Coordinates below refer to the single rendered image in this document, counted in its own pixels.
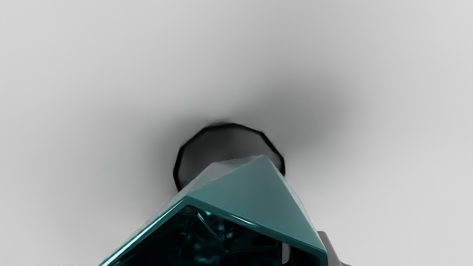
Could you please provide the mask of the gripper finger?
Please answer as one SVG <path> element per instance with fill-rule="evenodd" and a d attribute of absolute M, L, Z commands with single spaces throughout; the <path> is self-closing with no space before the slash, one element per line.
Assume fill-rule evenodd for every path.
<path fill-rule="evenodd" d="M 324 231 L 318 231 L 318 235 L 327 251 L 328 266 L 351 266 L 340 261 L 333 244 Z M 282 266 L 322 266 L 317 256 L 285 243 L 282 246 Z"/>

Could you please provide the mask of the teal faceted mug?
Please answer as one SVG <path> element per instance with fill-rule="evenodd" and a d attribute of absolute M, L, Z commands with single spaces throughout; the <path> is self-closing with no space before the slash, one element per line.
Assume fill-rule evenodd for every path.
<path fill-rule="evenodd" d="M 261 131 L 218 123 L 179 149 L 178 193 L 99 266 L 329 266 Z"/>

